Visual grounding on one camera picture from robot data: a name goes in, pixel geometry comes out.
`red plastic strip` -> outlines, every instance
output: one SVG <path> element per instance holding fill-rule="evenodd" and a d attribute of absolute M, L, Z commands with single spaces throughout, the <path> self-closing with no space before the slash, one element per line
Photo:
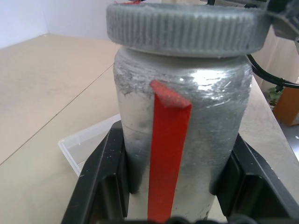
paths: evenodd
<path fill-rule="evenodd" d="M 192 105 L 157 80 L 152 81 L 150 86 L 155 93 L 155 103 L 148 219 L 164 222 L 171 216 Z"/>

